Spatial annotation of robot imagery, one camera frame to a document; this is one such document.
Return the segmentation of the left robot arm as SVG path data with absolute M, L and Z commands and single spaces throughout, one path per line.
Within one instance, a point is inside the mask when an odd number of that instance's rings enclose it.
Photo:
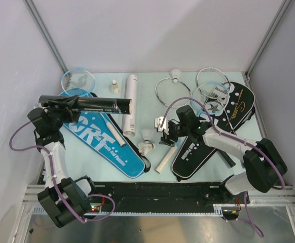
M 34 125 L 35 146 L 42 154 L 48 178 L 38 200 L 53 223 L 61 228 L 73 220 L 86 223 L 83 215 L 97 198 L 98 190 L 87 176 L 73 180 L 67 173 L 64 123 L 77 123 L 81 115 L 79 96 L 41 95 L 27 117 Z

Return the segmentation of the black shuttlecock tube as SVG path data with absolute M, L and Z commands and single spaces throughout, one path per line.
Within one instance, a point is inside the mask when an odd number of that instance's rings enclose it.
M 62 96 L 41 95 L 39 97 L 39 103 L 43 107 L 58 107 L 58 106 L 48 106 L 47 101 L 48 99 L 56 99 L 56 98 L 59 99 L 60 97 Z M 78 96 L 77 103 L 72 108 L 69 108 L 69 109 L 74 111 L 131 114 L 130 104 L 131 104 L 131 99 L 125 99 L 125 98 L 99 98 L 99 97 Z

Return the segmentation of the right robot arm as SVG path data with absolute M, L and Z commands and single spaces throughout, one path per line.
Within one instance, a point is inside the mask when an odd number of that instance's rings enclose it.
M 190 106 L 183 106 L 176 113 L 179 118 L 177 124 L 165 116 L 155 119 L 155 128 L 163 134 L 160 144 L 174 146 L 178 138 L 190 137 L 195 144 L 224 151 L 244 163 L 243 173 L 224 181 L 224 187 L 219 191 L 222 201 L 231 203 L 238 194 L 250 190 L 266 193 L 277 181 L 285 186 L 283 175 L 287 166 L 271 140 L 248 140 L 226 132 L 211 119 L 200 120 Z

